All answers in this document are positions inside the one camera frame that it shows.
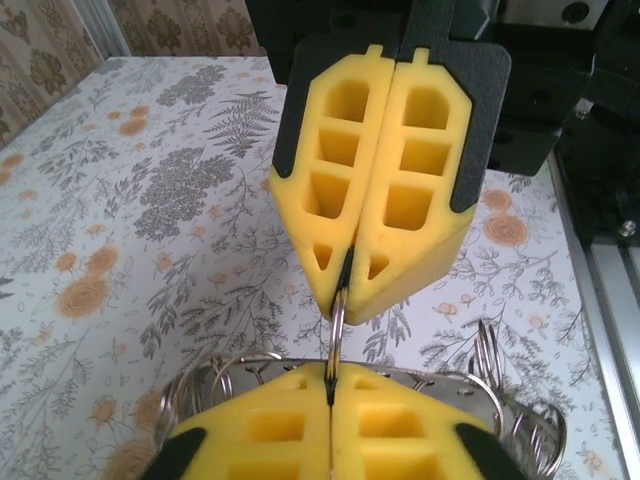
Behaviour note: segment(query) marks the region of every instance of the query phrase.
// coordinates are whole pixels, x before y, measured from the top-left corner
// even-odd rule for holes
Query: orange flower print
[[[103,425],[108,425],[113,420],[116,411],[116,399],[111,395],[103,395],[93,402],[92,415],[89,420],[96,423],[97,430]]]
[[[38,192],[32,189],[23,190],[20,192],[20,200],[35,200],[38,198]]]
[[[118,363],[118,357],[121,357],[127,351],[127,346],[124,343],[116,343],[116,339],[111,340],[111,350],[104,355],[101,355],[100,358],[111,357],[113,363]]]
[[[529,241],[529,229],[522,220],[512,215],[498,214],[484,224],[489,240],[503,247],[515,247]]]
[[[91,315],[107,298],[109,287],[104,280],[85,277],[73,282],[58,297],[58,310],[73,322]]]
[[[586,465],[591,477],[593,477],[596,472],[600,472],[602,470],[602,458],[593,450],[587,450],[587,442],[582,442],[582,450],[577,453],[583,457],[582,463]]]
[[[15,168],[22,163],[24,158],[24,153],[14,153],[13,155],[9,155],[2,161],[2,166],[8,169]]]
[[[469,295],[468,293],[465,293],[460,297],[460,303],[462,303],[463,305],[466,305],[467,308],[469,308],[469,305],[471,305],[471,302],[473,302],[474,300],[475,298]]]
[[[107,460],[102,480],[138,480],[155,455],[153,447],[144,441],[125,443]]]
[[[544,338],[545,340],[547,339],[544,330],[549,326],[549,324],[547,323],[547,320],[546,318],[544,318],[544,316],[533,315],[531,318],[529,318],[529,325],[531,325],[531,328],[528,330],[528,333],[537,332],[538,335],[540,335],[542,338]]]
[[[511,206],[511,195],[502,190],[487,190],[482,195],[482,201],[492,211],[504,213]]]
[[[105,230],[106,230],[106,227],[101,223],[94,223],[89,228],[87,228],[87,235],[91,235],[91,238],[93,238],[96,235],[104,232]]]
[[[129,116],[131,118],[143,118],[147,116],[149,110],[151,110],[149,105],[138,105],[129,112]]]
[[[158,254],[156,260],[153,263],[156,264],[158,271],[164,272],[171,268],[171,266],[173,265],[173,260],[168,254],[162,252]]]
[[[45,325],[44,323],[40,324],[40,333],[37,337],[31,339],[31,345],[34,347],[41,347],[45,343],[49,341],[51,335],[53,334],[53,326],[51,323]]]
[[[93,275],[103,275],[111,270],[118,260],[118,249],[107,245],[89,257],[87,271]]]
[[[200,240],[201,242],[203,242],[204,240],[202,240],[202,236],[207,232],[207,229],[204,228],[202,225],[196,225],[195,227],[193,227],[191,229],[191,232],[189,233],[189,236],[191,237],[191,241],[193,242],[193,240],[195,240],[196,238],[198,240]]]
[[[162,392],[153,390],[138,399],[136,408],[136,425],[143,430],[151,431],[160,413]]]
[[[76,264],[77,257],[74,253],[67,252],[63,253],[58,257],[58,261],[56,262],[56,270],[60,273],[70,271]]]
[[[11,172],[6,170],[0,170],[0,185],[6,184],[11,178]]]
[[[147,121],[144,118],[133,118],[120,125],[118,132],[123,137],[133,137],[142,133],[145,128],[147,128]]]
[[[433,311],[442,314],[444,318],[447,319],[447,322],[453,323],[451,317],[458,314],[458,307],[452,303],[443,302],[438,306],[438,308],[434,307]]]
[[[289,302],[289,305],[293,305],[292,297],[293,295],[298,293],[298,290],[296,289],[295,285],[292,285],[292,284],[285,285],[282,291],[284,292],[284,296],[287,297],[287,302]]]
[[[223,283],[227,283],[227,276],[224,273],[218,272],[213,277],[207,277],[210,282],[215,283],[216,285],[222,285]]]
[[[219,205],[214,205],[209,209],[207,215],[209,215],[209,218],[211,220],[215,220],[216,218],[222,216],[222,208],[220,208]]]
[[[247,267],[245,267],[244,265],[236,265],[235,267],[233,267],[233,273],[236,275],[236,277],[242,275],[246,271]]]

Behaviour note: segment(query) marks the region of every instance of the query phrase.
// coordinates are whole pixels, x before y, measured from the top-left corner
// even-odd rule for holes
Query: metal key ring
[[[493,434],[498,438],[498,440],[502,441],[502,435],[504,433],[504,410],[500,405],[500,400],[496,397],[496,394],[493,393],[491,388],[480,378],[472,375],[471,373],[460,373],[455,371],[442,371],[438,372],[439,375],[443,377],[451,377],[451,378],[461,378],[463,380],[470,381],[476,387],[479,387],[489,396],[489,399],[493,403],[493,406],[496,409],[495,417],[494,417],[494,425],[493,425]]]
[[[342,348],[342,329],[344,317],[347,312],[347,289],[341,288],[336,294],[331,312],[331,338],[329,340],[329,352],[327,358],[327,370],[325,380],[334,382],[338,376],[340,365],[340,350]]]

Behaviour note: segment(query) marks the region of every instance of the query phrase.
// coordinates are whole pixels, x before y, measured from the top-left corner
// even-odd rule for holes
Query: gray leaf print
[[[188,75],[166,88],[156,102],[167,107],[174,106],[180,100],[187,105],[203,103],[215,93],[213,86],[222,80],[225,71],[226,68],[221,65],[201,68],[195,75]]]
[[[204,147],[173,151],[151,170],[151,186],[140,198],[149,208],[134,222],[139,238],[159,242],[178,235],[178,222],[202,213],[206,190],[233,178],[231,159],[203,160],[203,152]]]
[[[13,278],[0,277],[0,287],[11,282],[13,282]],[[2,290],[0,290],[0,300],[10,297],[11,295],[13,295],[13,293],[3,292]]]
[[[545,361],[540,345],[531,338],[519,334],[504,319],[504,305],[493,317],[482,318],[486,325],[496,330],[498,348],[505,355],[505,364],[513,367],[517,381],[505,378],[507,391],[514,392],[516,398],[524,404],[538,400],[553,403],[565,412],[575,409],[573,399],[562,391],[562,380],[554,372],[551,364]],[[433,341],[420,349],[425,358],[423,366],[432,371],[466,370],[469,359],[474,355],[473,341],[476,338],[475,327],[479,319],[473,319],[462,328],[471,328],[469,334],[455,330],[438,330]]]
[[[87,176],[82,167],[116,157],[118,152],[106,141],[90,140],[87,136],[40,164],[38,171],[49,177],[52,186],[59,184],[61,189],[66,190],[69,185],[77,184]]]
[[[107,73],[115,72],[116,70],[120,70],[123,66],[126,65],[126,61],[122,58],[110,58],[105,61],[102,65],[94,70],[94,72],[98,75],[106,75]]]
[[[197,307],[183,312],[180,326],[186,335],[195,338],[195,345],[182,351],[187,364],[214,350],[287,354],[287,336],[280,321],[283,309],[265,290],[270,276],[271,273],[222,295],[203,298]],[[225,328],[234,324],[236,328],[231,332]]]
[[[258,138],[272,129],[265,124],[276,123],[280,112],[267,103],[271,97],[264,91],[240,93],[233,100],[225,100],[231,106],[211,117],[226,117],[220,120],[206,133],[215,132],[209,140],[220,140],[214,145],[224,146],[225,151],[238,158],[244,158],[249,149],[258,142]]]
[[[166,69],[167,60],[163,58],[147,58],[139,68],[133,69],[130,74],[119,81],[133,85],[127,91],[129,95],[148,93],[164,80]]]
[[[64,103],[66,105],[74,105],[73,100],[70,102],[64,102]],[[68,116],[68,112],[66,111],[66,109],[52,112],[51,114],[47,115],[46,119],[43,120],[43,124],[39,126],[42,128],[42,127],[46,127],[47,123],[56,124],[57,123],[55,119],[55,117],[57,116],[56,114]],[[51,135],[45,137],[43,140],[40,141],[40,144],[35,148],[32,154],[46,152],[54,145],[54,143],[59,142],[64,138],[70,137],[71,135],[73,135],[73,132],[75,131],[75,129],[80,125],[82,125],[87,118],[89,118],[89,113],[85,111],[79,114],[75,118],[71,118],[67,121],[61,122],[60,124],[58,124],[57,127],[53,129],[53,131],[51,132]]]

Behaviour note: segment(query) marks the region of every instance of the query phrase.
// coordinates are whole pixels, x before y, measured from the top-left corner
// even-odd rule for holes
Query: triangular hole
[[[389,265],[389,258],[384,255],[371,255],[369,259],[369,280],[376,278]]]
[[[329,265],[329,260],[331,260],[331,253],[333,253],[333,249],[327,245],[316,243],[313,246],[313,253],[316,256],[316,261],[318,262],[320,270],[326,270]]]

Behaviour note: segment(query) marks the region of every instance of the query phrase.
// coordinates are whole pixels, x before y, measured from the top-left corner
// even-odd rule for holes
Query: patterned wallpaper
[[[109,0],[134,56],[263,55],[244,0]],[[72,0],[0,0],[0,149],[102,63]]]
[[[0,147],[101,63],[71,0],[0,0]]]
[[[244,0],[109,0],[136,56],[262,55]]]

